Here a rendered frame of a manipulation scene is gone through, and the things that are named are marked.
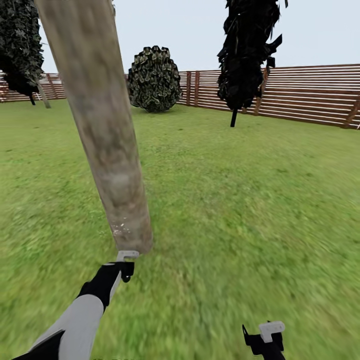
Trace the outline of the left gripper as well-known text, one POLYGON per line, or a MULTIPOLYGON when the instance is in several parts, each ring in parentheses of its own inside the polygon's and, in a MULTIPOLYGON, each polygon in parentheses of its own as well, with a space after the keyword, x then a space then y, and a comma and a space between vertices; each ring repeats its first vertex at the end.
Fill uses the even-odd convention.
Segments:
POLYGON ((135 272, 135 262, 127 261, 127 262, 118 262, 120 266, 123 267, 122 276, 132 276, 135 272))

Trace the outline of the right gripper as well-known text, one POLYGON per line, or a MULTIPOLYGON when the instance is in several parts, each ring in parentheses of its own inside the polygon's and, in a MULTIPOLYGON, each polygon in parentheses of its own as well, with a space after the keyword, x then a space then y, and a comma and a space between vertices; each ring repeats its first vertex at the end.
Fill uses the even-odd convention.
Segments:
POLYGON ((279 333, 271 334, 272 342, 270 343, 265 343, 261 338, 261 334, 249 335, 247 332, 244 332, 243 335, 246 345, 251 346, 254 355, 262 355, 264 360, 268 360, 273 354, 283 355, 283 340, 279 333))

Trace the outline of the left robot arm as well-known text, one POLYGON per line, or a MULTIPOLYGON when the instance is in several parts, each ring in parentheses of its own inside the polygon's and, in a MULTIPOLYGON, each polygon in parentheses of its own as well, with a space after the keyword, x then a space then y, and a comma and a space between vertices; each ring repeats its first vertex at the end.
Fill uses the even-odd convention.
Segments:
POLYGON ((140 253, 120 250, 116 262, 103 264, 91 282, 85 282, 70 307, 32 345, 12 360, 89 360, 104 309, 110 304, 123 276, 132 276, 140 253))

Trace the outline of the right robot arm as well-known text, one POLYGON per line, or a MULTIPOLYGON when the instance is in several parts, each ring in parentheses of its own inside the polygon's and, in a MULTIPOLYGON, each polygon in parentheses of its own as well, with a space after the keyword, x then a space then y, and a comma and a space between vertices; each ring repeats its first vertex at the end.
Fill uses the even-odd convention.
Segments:
POLYGON ((286 329, 282 321, 268 321, 258 325, 260 334, 249 335, 244 332, 247 346, 251 346, 254 355, 262 355, 264 360, 285 360, 281 333, 286 329))

